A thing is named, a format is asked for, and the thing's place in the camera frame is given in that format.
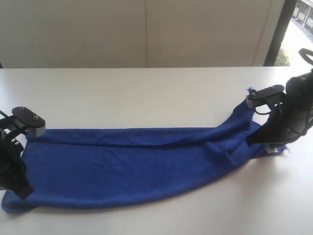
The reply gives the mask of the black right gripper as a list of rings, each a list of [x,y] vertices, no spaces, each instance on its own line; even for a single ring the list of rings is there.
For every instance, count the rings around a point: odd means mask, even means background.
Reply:
[[[292,77],[284,88],[284,100],[273,107],[268,106],[267,121],[247,136],[249,146],[278,147],[293,143],[313,126],[313,73]]]

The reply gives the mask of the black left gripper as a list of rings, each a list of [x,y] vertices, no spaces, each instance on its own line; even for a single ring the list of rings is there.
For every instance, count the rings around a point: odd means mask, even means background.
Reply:
[[[0,189],[25,200],[34,189],[26,177],[26,165],[21,159],[23,145],[16,139],[26,134],[26,124],[15,115],[0,120]]]

